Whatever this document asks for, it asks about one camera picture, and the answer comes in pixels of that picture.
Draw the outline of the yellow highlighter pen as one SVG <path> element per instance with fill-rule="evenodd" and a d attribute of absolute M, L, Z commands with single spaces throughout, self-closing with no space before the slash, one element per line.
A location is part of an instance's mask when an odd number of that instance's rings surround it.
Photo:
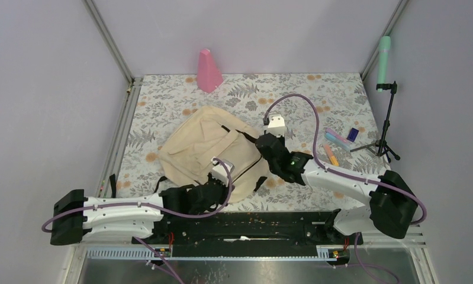
<path fill-rule="evenodd" d="M 338 162 L 337 158 L 335 157 L 331 147 L 327 143 L 323 143 L 322 146 L 324 148 L 324 151 L 326 152 L 326 155 L 327 155 L 330 163 L 334 166 L 339 166 L 339 162 Z"/>

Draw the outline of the beige canvas backpack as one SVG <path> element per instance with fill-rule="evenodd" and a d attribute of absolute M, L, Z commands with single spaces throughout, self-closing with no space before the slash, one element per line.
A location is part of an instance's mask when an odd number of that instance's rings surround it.
<path fill-rule="evenodd" d="M 202 106 L 175 112 L 137 112 L 117 176 L 117 196 L 132 198 L 169 187 L 202 185 L 212 159 L 233 165 L 229 203 L 240 205 L 261 192 L 270 176 L 253 140 L 262 133 L 257 119 L 229 108 Z"/>

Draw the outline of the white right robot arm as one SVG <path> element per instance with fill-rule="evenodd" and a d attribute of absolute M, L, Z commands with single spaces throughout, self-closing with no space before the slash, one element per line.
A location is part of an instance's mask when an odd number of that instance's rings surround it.
<path fill-rule="evenodd" d="M 324 229 L 328 241 L 339 244 L 349 235 L 371 230 L 395 239 L 406 236 L 418 202 L 398 173 L 386 170 L 383 175 L 365 176 L 317 163 L 310 154 L 288 151 L 284 142 L 271 133 L 260 136 L 255 145 L 268 162 L 271 173 L 284 181 L 325 188 L 362 203 L 358 208 L 335 210 L 330 214 Z"/>

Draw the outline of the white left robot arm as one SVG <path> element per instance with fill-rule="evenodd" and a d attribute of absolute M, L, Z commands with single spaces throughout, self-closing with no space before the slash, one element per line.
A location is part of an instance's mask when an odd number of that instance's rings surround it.
<path fill-rule="evenodd" d="M 139 198 L 90 198 L 74 189 L 53 206 L 53 217 L 41 229 L 50 244 L 66 246 L 90 238 L 132 237 L 164 242 L 170 218 L 201 219 L 220 212 L 234 189 L 231 178 L 209 175 L 203 185 L 169 188 Z"/>

